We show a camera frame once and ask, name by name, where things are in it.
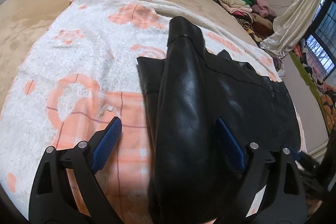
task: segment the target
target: folded clothes pile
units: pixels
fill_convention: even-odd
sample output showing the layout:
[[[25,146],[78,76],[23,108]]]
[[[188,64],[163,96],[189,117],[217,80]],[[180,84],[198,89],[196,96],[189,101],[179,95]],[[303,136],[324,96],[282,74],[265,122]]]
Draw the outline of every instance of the folded clothes pile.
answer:
[[[218,2],[236,18],[257,45],[274,33],[272,22],[277,15],[264,0],[218,0]]]

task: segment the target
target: window frame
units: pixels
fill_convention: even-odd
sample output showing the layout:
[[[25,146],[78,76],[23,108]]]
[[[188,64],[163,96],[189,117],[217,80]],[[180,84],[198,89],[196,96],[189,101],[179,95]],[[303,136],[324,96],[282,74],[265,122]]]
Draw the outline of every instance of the window frame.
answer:
[[[318,27],[320,26],[320,24],[322,23],[325,16],[327,15],[328,10],[329,10],[329,8],[330,8],[330,6],[333,2],[336,3],[335,0],[325,0],[325,2],[323,3],[323,5],[321,7],[320,12],[317,14],[317,16],[315,17],[315,20],[308,27],[308,30],[306,31],[306,33],[303,37],[305,39],[305,41],[307,41],[307,39],[310,36],[313,36],[313,38],[321,45],[323,50],[325,50],[325,52],[327,53],[330,60],[334,63],[334,67],[324,77],[323,81],[325,81],[333,73],[333,71],[336,69],[336,57],[331,53],[330,49],[326,46],[326,44],[322,41],[322,39],[316,34],[316,31],[317,31]]]

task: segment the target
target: blue gripper pad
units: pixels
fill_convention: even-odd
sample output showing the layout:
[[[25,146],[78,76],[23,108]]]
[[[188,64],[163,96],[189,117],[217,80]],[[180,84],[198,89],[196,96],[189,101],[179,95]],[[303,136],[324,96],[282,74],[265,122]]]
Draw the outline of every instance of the blue gripper pad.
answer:
[[[216,120],[216,131],[219,141],[229,159],[232,168],[239,172],[245,171],[245,155],[236,139],[227,128],[222,118]]]
[[[96,174],[97,171],[104,168],[104,165],[109,158],[113,147],[116,145],[121,134],[122,124],[121,120],[117,118],[93,151],[93,163],[91,165],[92,173]]]

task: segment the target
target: black leather garment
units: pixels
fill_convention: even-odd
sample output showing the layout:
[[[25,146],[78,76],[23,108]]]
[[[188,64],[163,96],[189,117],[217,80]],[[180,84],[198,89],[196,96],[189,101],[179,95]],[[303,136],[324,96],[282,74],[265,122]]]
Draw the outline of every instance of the black leather garment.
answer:
[[[227,52],[207,52],[201,30],[183,17],[170,21],[166,60],[137,60],[155,149],[148,189],[154,224],[205,223],[230,202],[241,174],[219,142],[218,118],[243,151],[250,142],[300,149],[284,83]]]

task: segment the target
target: satin curtain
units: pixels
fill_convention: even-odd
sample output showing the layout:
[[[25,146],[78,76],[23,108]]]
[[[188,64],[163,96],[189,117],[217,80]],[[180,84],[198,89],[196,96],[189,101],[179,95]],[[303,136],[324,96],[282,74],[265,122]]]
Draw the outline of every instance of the satin curtain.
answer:
[[[260,47],[285,57],[304,36],[321,0],[295,0],[287,11],[273,23],[274,34],[260,43]]]

